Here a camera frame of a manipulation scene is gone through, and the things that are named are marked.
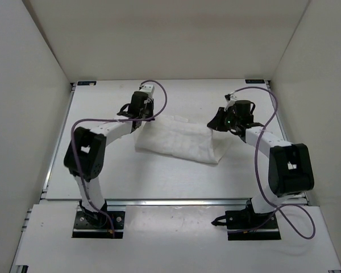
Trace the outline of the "white pleated skirt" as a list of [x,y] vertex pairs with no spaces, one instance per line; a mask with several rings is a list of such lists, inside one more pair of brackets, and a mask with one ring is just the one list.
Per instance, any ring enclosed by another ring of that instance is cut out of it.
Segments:
[[135,148],[199,163],[218,164],[229,149],[229,135],[203,123],[173,115],[159,115],[135,132]]

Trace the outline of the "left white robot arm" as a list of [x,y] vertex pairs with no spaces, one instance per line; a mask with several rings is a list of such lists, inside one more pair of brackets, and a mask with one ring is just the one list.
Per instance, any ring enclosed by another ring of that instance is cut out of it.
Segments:
[[102,171],[106,147],[133,133],[143,121],[153,120],[154,86],[142,85],[122,106],[114,122],[106,122],[92,129],[77,127],[64,157],[64,166],[75,178],[81,194],[80,208],[94,226],[107,221],[107,204],[101,193],[99,174]]

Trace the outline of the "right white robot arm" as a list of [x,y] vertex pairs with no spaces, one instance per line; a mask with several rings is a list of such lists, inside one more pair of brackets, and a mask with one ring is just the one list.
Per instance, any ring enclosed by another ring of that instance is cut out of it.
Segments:
[[314,188],[314,175],[308,147],[280,139],[255,122],[255,104],[249,100],[231,100],[220,107],[207,127],[230,132],[255,148],[255,155],[268,158],[268,185],[260,187],[260,194],[251,198],[249,210],[243,214],[244,223],[256,228],[264,221],[264,214],[272,212],[287,199]]

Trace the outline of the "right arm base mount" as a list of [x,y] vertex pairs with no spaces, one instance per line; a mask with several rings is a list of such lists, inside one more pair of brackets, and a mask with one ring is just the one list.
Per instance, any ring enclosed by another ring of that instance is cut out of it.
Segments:
[[277,241],[281,239],[273,212],[255,213],[248,200],[242,210],[227,210],[215,218],[213,226],[225,226],[229,241]]

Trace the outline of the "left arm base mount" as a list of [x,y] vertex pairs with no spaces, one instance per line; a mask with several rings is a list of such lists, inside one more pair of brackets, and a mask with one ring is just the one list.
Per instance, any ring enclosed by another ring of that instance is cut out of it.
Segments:
[[89,212],[79,205],[74,218],[72,238],[122,239],[125,207],[108,206],[108,217],[102,213]]

